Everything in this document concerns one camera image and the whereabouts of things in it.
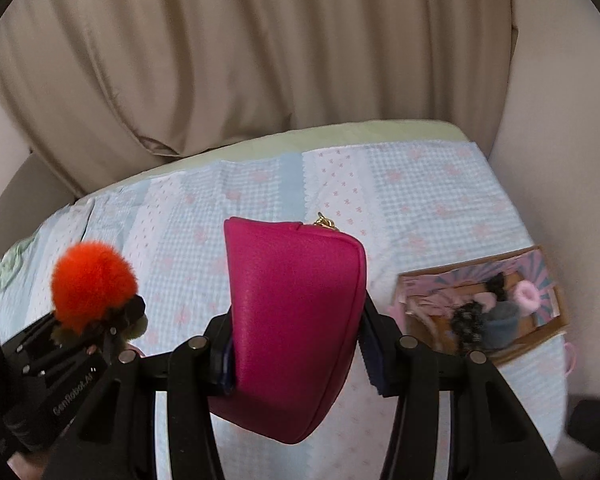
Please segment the person's left hand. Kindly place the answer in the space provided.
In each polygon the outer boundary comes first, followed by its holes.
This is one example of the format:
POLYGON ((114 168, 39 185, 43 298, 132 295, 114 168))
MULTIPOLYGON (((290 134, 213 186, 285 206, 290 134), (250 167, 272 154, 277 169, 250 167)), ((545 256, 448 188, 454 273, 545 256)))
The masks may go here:
POLYGON ((49 452, 31 454, 17 452, 7 463, 20 480, 41 480, 49 458, 49 452))

